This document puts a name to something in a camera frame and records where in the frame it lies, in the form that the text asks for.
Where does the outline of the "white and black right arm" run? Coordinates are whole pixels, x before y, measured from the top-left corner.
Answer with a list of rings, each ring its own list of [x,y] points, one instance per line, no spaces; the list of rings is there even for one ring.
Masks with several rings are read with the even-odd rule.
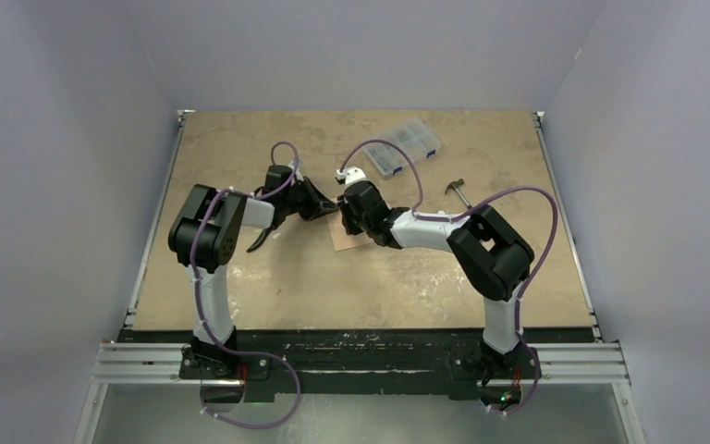
[[[500,215],[485,205],[460,219],[391,208],[368,180],[349,185],[337,205],[349,235],[366,234],[392,249],[424,248],[452,253],[473,288],[484,298],[485,326],[478,367],[484,380],[517,377],[527,348],[520,325],[520,297],[534,252]]]

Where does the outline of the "pink and cream envelope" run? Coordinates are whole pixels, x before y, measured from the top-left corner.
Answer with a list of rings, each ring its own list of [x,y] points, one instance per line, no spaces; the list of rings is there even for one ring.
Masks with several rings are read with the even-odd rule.
[[[363,245],[373,244],[373,240],[365,232],[357,235],[348,234],[343,225],[343,219],[340,213],[327,215],[325,220],[335,252],[338,253]]]

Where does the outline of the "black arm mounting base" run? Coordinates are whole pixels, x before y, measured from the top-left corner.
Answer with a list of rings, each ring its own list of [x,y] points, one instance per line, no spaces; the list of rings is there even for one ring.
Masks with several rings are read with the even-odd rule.
[[[533,359],[552,345],[592,344],[584,327],[531,328],[530,346],[517,377],[484,380],[478,367],[478,328],[242,330],[237,349],[242,367],[232,377],[194,373],[182,377],[183,349],[192,334],[120,331],[116,344],[141,352],[145,370],[168,365],[171,382],[198,384],[212,405],[272,402],[278,394],[437,395],[452,401],[515,404],[520,388],[545,375],[550,364]]]

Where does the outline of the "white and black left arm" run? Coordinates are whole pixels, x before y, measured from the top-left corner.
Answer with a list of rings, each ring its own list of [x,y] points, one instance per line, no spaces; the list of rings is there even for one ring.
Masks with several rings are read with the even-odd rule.
[[[241,228],[261,231],[249,248],[254,251],[288,216],[312,221],[336,211],[337,205],[296,164],[269,166],[263,185],[252,194],[192,187],[168,234],[169,249],[190,279],[197,315],[193,336],[182,351],[182,377],[200,373],[226,378],[242,367],[226,283]]]

